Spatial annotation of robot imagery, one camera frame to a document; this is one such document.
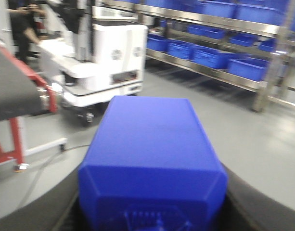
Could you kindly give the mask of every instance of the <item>cable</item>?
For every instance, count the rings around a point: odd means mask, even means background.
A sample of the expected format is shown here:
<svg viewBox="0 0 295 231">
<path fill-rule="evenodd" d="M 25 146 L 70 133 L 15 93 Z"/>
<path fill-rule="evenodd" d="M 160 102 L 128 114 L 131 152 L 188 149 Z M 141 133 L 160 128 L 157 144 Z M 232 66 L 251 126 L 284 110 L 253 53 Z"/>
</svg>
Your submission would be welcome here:
<svg viewBox="0 0 295 231">
<path fill-rule="evenodd" d="M 45 163 L 43 163 L 42 166 L 37 171 L 37 173 L 36 173 L 36 175 L 35 175 L 32 183 L 31 183 L 31 185 L 29 187 L 29 189 L 27 190 L 26 194 L 24 195 L 24 197 L 22 198 L 21 202 L 17 206 L 16 210 L 20 209 L 27 202 L 27 200 L 31 196 L 31 193 L 33 192 L 33 190 L 34 190 L 37 182 L 39 181 L 40 176 L 43 173 L 43 170 L 58 156 L 58 154 L 62 154 L 62 153 L 65 153 L 65 152 L 68 152 L 68 151 L 71 151 L 71 150 L 74 150 L 74 149 L 84 148 L 84 147 L 89 147 L 89 144 L 87 144 L 87 145 L 80 145 L 80 146 L 72 147 L 72 148 L 69 148 L 69 149 L 65 149 L 62 152 L 58 152 L 58 153 L 50 156 L 47 159 L 47 161 Z"/>
</svg>

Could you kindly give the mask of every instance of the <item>black rubber belt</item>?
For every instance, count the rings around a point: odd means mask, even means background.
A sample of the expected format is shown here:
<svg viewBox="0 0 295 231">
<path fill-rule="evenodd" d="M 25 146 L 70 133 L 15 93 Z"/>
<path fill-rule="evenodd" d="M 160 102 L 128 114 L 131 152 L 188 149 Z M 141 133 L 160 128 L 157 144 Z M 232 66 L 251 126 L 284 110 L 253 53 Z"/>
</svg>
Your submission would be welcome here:
<svg viewBox="0 0 295 231">
<path fill-rule="evenodd" d="M 39 111 L 36 85 L 0 52 L 0 120 Z"/>
</svg>

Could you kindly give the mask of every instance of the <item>black clothing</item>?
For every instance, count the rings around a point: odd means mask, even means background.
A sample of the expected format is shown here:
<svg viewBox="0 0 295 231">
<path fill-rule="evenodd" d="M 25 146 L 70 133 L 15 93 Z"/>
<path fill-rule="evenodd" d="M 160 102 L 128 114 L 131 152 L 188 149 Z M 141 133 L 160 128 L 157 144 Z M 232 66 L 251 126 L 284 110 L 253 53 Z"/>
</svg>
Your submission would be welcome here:
<svg viewBox="0 0 295 231">
<path fill-rule="evenodd" d="M 8 9 L 16 10 L 19 7 L 27 7 L 31 3 L 31 0 L 8 0 Z M 34 29 L 35 34 L 38 35 L 37 26 L 34 21 L 34 12 L 31 12 L 28 15 L 10 12 L 10 18 L 13 39 L 18 43 L 19 46 L 18 58 L 27 63 L 27 54 L 30 41 L 25 36 L 24 31 L 30 27 Z"/>
</svg>

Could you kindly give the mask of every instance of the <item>white mobile robot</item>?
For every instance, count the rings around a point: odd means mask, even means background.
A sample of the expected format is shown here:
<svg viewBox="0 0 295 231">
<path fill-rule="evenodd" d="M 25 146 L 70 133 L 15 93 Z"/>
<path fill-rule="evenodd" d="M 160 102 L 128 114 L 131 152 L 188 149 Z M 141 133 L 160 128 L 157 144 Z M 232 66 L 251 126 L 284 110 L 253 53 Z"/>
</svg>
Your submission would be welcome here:
<svg viewBox="0 0 295 231">
<path fill-rule="evenodd" d="M 142 91 L 148 28 L 136 23 L 135 15 L 91 0 L 46 2 L 71 41 L 43 41 L 40 67 L 84 126 L 94 117 L 90 106 Z"/>
</svg>

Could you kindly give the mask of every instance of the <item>red metal frame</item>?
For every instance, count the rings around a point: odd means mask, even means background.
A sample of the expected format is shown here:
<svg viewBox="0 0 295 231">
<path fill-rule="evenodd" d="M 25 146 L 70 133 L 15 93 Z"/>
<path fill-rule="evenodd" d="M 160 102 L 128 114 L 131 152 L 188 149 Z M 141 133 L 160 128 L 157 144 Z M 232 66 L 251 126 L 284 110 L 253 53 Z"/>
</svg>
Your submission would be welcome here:
<svg viewBox="0 0 295 231">
<path fill-rule="evenodd" d="M 39 75 L 35 74 L 34 71 L 27 66 L 22 61 L 16 59 L 12 54 L 6 50 L 6 48 L 0 46 L 0 52 L 5 55 L 15 66 L 17 66 L 27 77 L 29 77 L 35 84 L 39 87 L 43 87 L 47 90 L 48 95 L 50 97 L 50 107 L 49 110 L 51 112 L 57 111 L 56 99 L 55 94 L 51 88 L 48 86 L 47 82 L 41 78 Z M 14 150 L 10 152 L 4 152 L 2 147 L 0 146 L 0 163 L 8 161 L 10 159 L 15 159 L 17 164 L 22 164 L 24 162 L 23 158 L 23 149 L 21 145 L 21 135 L 20 135 L 20 127 L 18 123 L 18 118 L 11 118 L 9 119 L 11 125 L 11 131 L 13 136 L 13 144 Z"/>
<path fill-rule="evenodd" d="M 9 122 L 11 124 L 11 131 L 13 135 L 14 150 L 10 152 L 4 152 L 2 147 L 0 146 L 0 163 L 15 159 L 17 164 L 22 164 L 24 161 L 18 119 L 11 118 L 9 119 Z"/>
</svg>

